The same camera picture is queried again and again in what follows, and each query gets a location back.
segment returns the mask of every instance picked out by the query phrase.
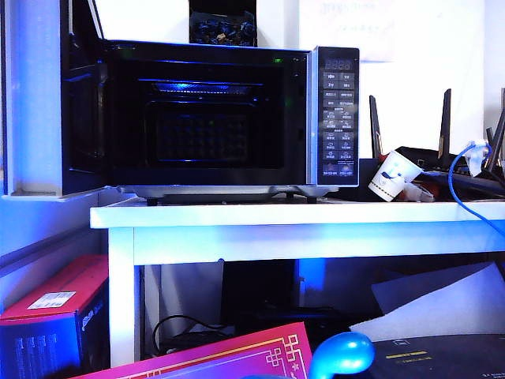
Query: blue object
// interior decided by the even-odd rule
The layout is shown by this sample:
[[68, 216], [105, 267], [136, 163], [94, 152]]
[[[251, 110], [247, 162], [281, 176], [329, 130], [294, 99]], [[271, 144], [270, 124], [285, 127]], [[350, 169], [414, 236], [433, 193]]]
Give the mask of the blue object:
[[[489, 144], [486, 144], [487, 147], [488, 147], [488, 156], [491, 155], [492, 153], [492, 148]], [[474, 216], [478, 217], [479, 219], [481, 219], [482, 221], [486, 222], [490, 227], [492, 227], [493, 229], [495, 229], [498, 233], [500, 233], [503, 237], [505, 237], [505, 231], [501, 230], [498, 226], [495, 225], [495, 223], [493, 223], [491, 220], [488, 220], [486, 219], [483, 215], [481, 215], [480, 213], [477, 213], [475, 212], [474, 210], [468, 208], [466, 205], [463, 204], [463, 202], [459, 199], [458, 195], [456, 194], [455, 192], [455, 188], [454, 188], [454, 185], [453, 185], [453, 174], [454, 174], [454, 171], [455, 171], [455, 166], [456, 166], [456, 163], [458, 162], [458, 159], [460, 159], [462, 156], [465, 155], [466, 152], [468, 152], [469, 150], [471, 150], [472, 148], [476, 148], [476, 144], [475, 143], [472, 143], [470, 144], [469, 146], [467, 146], [462, 152], [460, 152], [456, 158], [454, 158], [454, 160], [452, 161], [452, 164], [451, 164], [451, 167], [449, 167], [449, 176], [448, 176], [448, 182], [449, 182], [449, 191], [451, 192], [451, 195], [452, 197], [454, 198], [454, 200], [463, 208], [465, 209], [467, 212], [473, 214]]]
[[[318, 346], [310, 363], [309, 379], [332, 379], [336, 374], [365, 371], [372, 365], [376, 350], [362, 333], [344, 332]], [[284, 379], [275, 375], [250, 375], [242, 379]]]

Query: pink box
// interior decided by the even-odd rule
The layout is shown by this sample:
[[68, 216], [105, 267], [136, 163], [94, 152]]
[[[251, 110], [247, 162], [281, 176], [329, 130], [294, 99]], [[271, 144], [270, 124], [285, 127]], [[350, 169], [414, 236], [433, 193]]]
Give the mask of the pink box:
[[79, 376], [79, 379], [143, 379], [270, 374], [306, 379], [312, 358], [303, 322], [279, 326], [184, 351]]

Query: digital display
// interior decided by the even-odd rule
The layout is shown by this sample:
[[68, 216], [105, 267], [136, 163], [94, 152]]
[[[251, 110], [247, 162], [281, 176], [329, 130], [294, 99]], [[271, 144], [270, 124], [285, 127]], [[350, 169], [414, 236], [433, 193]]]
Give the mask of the digital display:
[[325, 59], [324, 69], [332, 69], [338, 71], [352, 71], [354, 69], [354, 61], [352, 59], [339, 59], [339, 58]]

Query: paper cup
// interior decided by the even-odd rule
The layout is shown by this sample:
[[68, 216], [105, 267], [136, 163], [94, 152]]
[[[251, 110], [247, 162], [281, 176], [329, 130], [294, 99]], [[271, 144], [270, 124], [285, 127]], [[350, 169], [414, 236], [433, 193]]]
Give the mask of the paper cup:
[[369, 189], [385, 201], [392, 201], [402, 192], [406, 182], [412, 182], [422, 169], [405, 156], [391, 151], [373, 177]]

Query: sticker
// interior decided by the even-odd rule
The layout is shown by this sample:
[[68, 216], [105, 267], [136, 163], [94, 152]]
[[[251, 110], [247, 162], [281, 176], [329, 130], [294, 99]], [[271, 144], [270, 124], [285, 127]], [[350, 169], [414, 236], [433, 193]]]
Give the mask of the sticker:
[[75, 291], [70, 292], [50, 292], [43, 295], [39, 300], [31, 304], [29, 310], [38, 310], [40, 308], [59, 308], [63, 306], [72, 296], [76, 294]]

